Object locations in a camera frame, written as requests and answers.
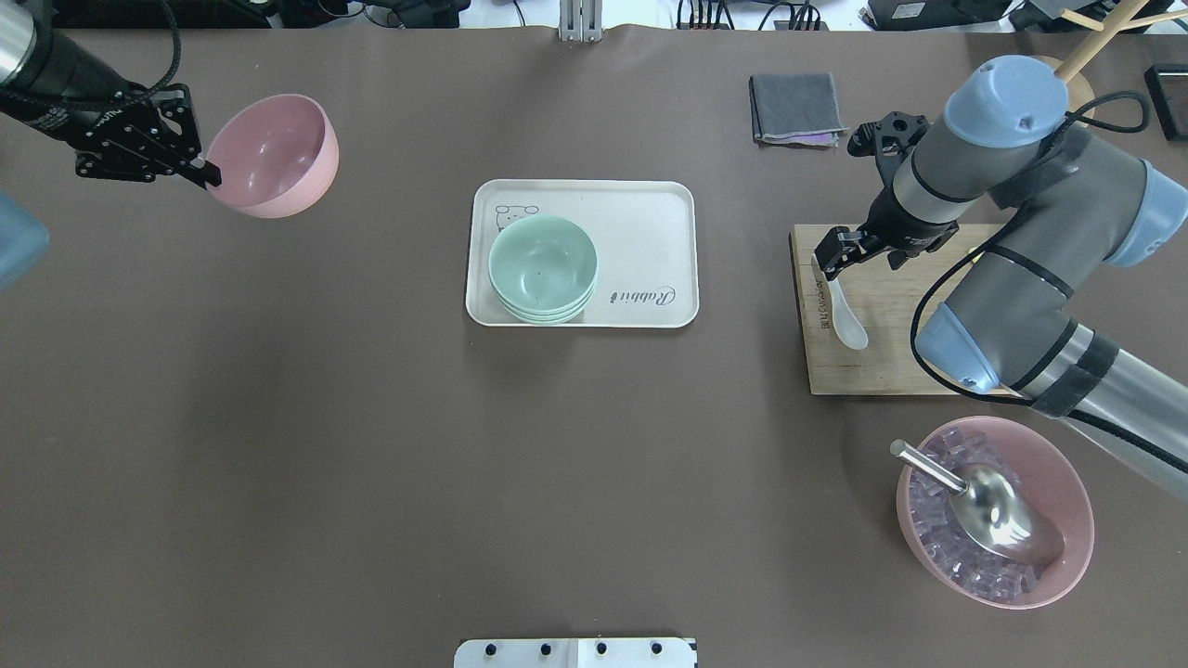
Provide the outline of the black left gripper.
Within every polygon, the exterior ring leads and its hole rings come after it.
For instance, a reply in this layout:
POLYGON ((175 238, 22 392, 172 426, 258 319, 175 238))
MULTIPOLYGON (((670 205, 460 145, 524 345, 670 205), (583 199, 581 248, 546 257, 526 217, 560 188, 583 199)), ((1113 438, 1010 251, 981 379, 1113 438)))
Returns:
POLYGON ((225 181, 217 165, 200 157, 200 130, 182 83, 165 87, 148 103, 106 111, 75 152, 75 172, 83 178, 146 183, 179 176, 203 189, 225 181))

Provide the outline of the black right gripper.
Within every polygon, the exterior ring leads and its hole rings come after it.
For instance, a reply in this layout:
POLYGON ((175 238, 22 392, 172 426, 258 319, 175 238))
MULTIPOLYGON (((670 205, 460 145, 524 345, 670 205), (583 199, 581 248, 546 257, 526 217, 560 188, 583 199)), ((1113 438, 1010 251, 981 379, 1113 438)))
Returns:
POLYGON ((933 253, 946 245, 959 231, 950 219, 944 223, 928 223, 901 206, 895 196, 895 176, 898 168, 910 166, 912 150, 925 136, 930 122, 923 115, 891 111, 877 122, 862 122, 849 133, 846 151, 852 157, 874 157, 883 189, 867 212, 866 223, 857 231, 832 227, 815 247, 813 256, 827 282, 835 281, 843 269, 854 263, 887 253, 887 265, 897 270, 921 253, 933 253))

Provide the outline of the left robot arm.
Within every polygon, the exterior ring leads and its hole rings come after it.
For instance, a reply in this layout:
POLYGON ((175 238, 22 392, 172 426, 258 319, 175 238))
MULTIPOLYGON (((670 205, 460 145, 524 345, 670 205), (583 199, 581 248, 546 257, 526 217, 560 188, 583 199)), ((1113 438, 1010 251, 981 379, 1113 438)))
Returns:
POLYGON ((69 145, 83 178, 222 185, 220 168, 202 157, 190 89, 173 81, 181 33, 173 10, 160 5, 173 53, 162 78, 144 87, 53 27, 46 1, 5 1, 4 114, 69 145))

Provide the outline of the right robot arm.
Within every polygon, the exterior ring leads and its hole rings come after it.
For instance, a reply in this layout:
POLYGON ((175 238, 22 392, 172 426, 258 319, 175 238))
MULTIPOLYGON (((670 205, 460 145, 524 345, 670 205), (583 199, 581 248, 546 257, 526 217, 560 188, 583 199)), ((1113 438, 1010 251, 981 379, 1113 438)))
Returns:
POLYGON ((1013 391, 1015 405, 1184 498, 1184 385, 1064 309, 1102 263, 1133 266, 1174 237, 1184 187, 1102 141, 1068 105, 1051 67, 1007 55, 977 68, 937 122, 867 122, 849 152, 876 157, 883 189, 866 223, 833 228, 816 261, 828 279, 880 254, 898 269, 950 240, 977 198, 1013 209, 955 263, 962 281, 933 316, 914 315, 914 358, 956 393, 1000 403, 1013 391))

